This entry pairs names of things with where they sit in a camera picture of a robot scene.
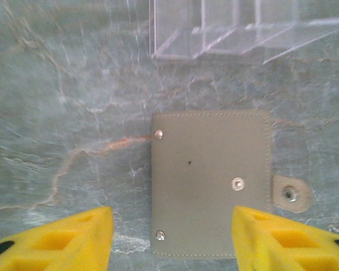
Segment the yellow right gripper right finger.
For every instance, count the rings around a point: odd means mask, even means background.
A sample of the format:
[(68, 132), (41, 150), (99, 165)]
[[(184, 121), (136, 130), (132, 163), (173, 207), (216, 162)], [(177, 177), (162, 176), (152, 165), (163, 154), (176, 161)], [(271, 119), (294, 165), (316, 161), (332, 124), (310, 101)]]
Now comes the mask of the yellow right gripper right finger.
[(236, 206), (232, 239), (239, 271), (339, 271), (339, 235)]

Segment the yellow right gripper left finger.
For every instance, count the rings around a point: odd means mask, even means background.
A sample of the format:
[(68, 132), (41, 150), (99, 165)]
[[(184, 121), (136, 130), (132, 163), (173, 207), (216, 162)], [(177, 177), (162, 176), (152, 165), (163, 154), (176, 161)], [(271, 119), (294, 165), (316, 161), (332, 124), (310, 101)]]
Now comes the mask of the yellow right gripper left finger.
[(0, 271), (107, 271), (114, 221), (98, 207), (0, 240)]

